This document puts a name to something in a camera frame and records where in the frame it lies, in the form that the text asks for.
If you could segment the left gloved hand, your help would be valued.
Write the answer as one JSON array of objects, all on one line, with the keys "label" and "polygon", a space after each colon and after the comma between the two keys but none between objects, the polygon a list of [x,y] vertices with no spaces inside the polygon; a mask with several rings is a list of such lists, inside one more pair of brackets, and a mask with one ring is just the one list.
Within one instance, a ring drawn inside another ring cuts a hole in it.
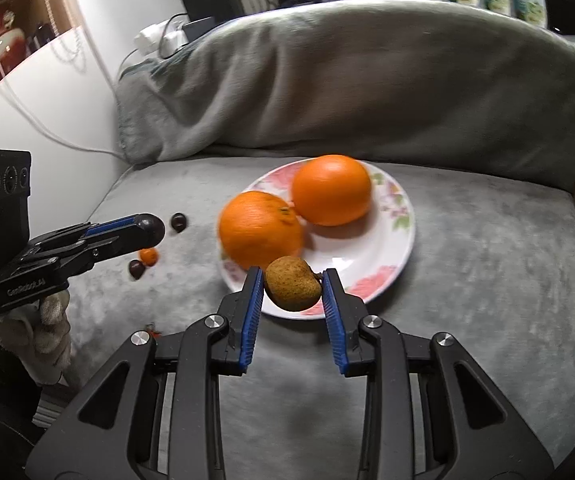
[{"label": "left gloved hand", "polygon": [[0,344],[39,385],[54,385],[71,362],[67,290],[0,314]]}]

